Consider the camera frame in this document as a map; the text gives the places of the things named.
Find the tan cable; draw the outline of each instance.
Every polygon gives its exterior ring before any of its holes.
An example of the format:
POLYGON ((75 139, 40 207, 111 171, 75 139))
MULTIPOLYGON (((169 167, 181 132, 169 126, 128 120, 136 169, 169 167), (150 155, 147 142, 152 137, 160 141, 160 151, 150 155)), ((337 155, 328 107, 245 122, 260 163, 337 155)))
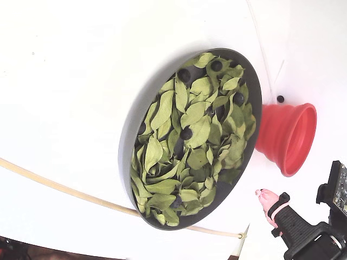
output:
MULTIPOLYGON (((4 168, 6 168, 7 170, 10 170, 14 173, 17 173, 21 176, 24 176, 30 180, 33 180, 37 183, 40 183, 40 184, 43 184, 47 187, 53 188, 57 191, 64 192, 66 194, 69 194, 69 195, 72 195, 74 197, 86 200, 86 201, 91 202, 91 203, 98 204, 98 205, 103 206, 103 207, 107 207, 109 209, 117 210, 117 211, 127 213, 130 215, 136 216, 136 217, 140 217, 140 214, 136 210, 128 209, 127 207, 123 207, 123 206, 120 206, 120 205, 117 205, 117 204, 114 204, 114 203, 90 196, 88 194, 74 190, 72 188, 66 187, 66 186, 61 185, 59 183, 56 183, 52 180, 46 179, 42 176, 39 176, 33 172, 30 172, 26 169, 23 169, 22 167, 19 167, 15 164, 12 164, 9 161, 6 161, 2 158, 0 158, 0 166, 2 166, 4 168)), ((189 226, 189 227, 187 227, 187 229, 199 231, 199 232, 203 232, 203 233, 208 233, 208 234, 212 234, 212 235, 236 237, 239 239, 245 238, 243 233, 235 234, 235 233, 229 233, 229 232, 222 232, 222 231, 216 231, 216 230, 211 230, 211 229, 205 229, 203 227, 198 227, 198 226, 189 226)))

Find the red silicone funnel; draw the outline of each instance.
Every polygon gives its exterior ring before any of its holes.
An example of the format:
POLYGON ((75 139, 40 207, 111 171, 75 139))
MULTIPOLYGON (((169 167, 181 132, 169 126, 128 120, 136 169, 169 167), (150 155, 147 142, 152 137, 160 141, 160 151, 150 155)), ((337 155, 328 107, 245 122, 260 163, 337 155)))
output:
POLYGON ((311 149, 317 113, 313 105, 263 105, 255 148, 275 162, 284 176, 298 172, 311 149))

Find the dark gray tray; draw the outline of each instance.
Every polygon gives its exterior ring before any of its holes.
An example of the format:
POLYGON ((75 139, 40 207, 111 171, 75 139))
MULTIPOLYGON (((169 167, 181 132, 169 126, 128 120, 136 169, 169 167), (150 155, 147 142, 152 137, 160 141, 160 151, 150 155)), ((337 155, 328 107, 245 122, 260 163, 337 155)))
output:
MULTIPOLYGON (((160 225, 154 217, 146 218, 142 216, 142 218, 151 226, 161 229, 161 230, 178 230, 186 228, 187 226, 192 226, 195 223, 199 222, 201 219, 206 217, 209 213, 214 211, 225 198, 230 194, 233 190, 239 179, 241 178, 244 170, 247 167, 247 164, 252 156, 254 151, 255 143, 259 134, 260 120, 261 120, 261 109, 262 109, 262 99, 261 99, 261 89, 258 77, 256 72, 251 65, 251 63, 240 53, 230 49, 211 49, 205 50, 201 53, 211 52, 215 56, 221 56, 224 59, 231 59, 240 64, 244 69, 243 78, 247 83, 247 87, 249 89, 249 98, 248 102, 252 104, 253 114, 256 118, 256 130, 252 137, 247 142, 247 147, 244 151, 244 160, 240 167, 241 173, 239 176, 233 181, 233 184, 223 183, 218 181, 216 197, 212 204, 201 211, 198 214, 186 217, 179 218, 178 226, 167 226, 160 225)), ((133 104, 126 120, 126 124, 123 128, 121 141, 119 145, 119 170, 121 179, 123 179, 125 190, 130 198, 130 201, 137 209, 136 201, 134 199, 134 195, 131 189, 131 179, 130 179, 130 165, 131 165, 131 154, 134 147, 135 139, 137 137, 137 132, 139 126, 147 112, 152 100, 162 87, 162 85, 170 78, 170 76, 176 72, 175 70, 179 69, 183 63, 196 55, 193 55, 187 59, 187 57, 181 57, 176 61, 173 61, 172 64, 169 64, 165 67, 165 69, 158 72, 158 75, 153 77, 150 82, 148 82, 145 88, 139 93, 135 103, 133 104)), ((194 66, 187 68, 191 74, 191 80, 188 84, 191 84, 195 79, 201 77, 201 69, 195 68, 194 66)))

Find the black bead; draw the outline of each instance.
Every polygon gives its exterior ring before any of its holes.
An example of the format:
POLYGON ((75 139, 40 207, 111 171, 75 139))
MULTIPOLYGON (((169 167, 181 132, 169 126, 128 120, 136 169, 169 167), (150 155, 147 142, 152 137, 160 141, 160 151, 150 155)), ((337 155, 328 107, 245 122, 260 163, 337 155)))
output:
POLYGON ((176 199, 170 205, 171 208, 176 209, 182 204, 182 199, 179 195, 176 196, 176 199))
POLYGON ((242 106, 243 102, 245 101, 245 97, 242 93, 236 92, 233 97, 233 103, 235 103, 238 106, 242 106))
POLYGON ((181 131, 179 137, 181 137, 183 140, 189 140, 193 135, 193 132, 190 130, 188 126, 185 127, 184 130, 181 131))
POLYGON ((187 69, 180 69, 177 73, 177 76, 183 83, 190 81, 190 72, 187 69))
POLYGON ((212 62, 212 64, 211 64, 211 69, 212 69, 214 72, 219 72, 222 68, 223 68, 223 64, 222 64, 222 62, 220 62, 220 61, 214 61, 214 62, 212 62))
POLYGON ((283 96, 278 96, 278 97, 277 97, 277 101, 278 101, 279 103, 283 103, 283 102, 284 102, 284 97, 283 97, 283 96))
POLYGON ((235 68, 238 65, 236 61, 231 61, 229 67, 230 68, 235 68))
POLYGON ((145 122, 142 122, 142 124, 140 125, 140 128, 139 128, 139 132, 137 133, 138 135, 142 135, 146 130, 146 124, 145 122))

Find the circuit board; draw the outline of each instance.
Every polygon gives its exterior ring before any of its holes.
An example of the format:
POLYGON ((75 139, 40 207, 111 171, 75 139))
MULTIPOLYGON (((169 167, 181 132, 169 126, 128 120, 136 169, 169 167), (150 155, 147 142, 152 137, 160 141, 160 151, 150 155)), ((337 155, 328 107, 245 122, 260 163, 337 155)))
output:
POLYGON ((347 216, 347 169, 341 164, 333 203, 347 216))

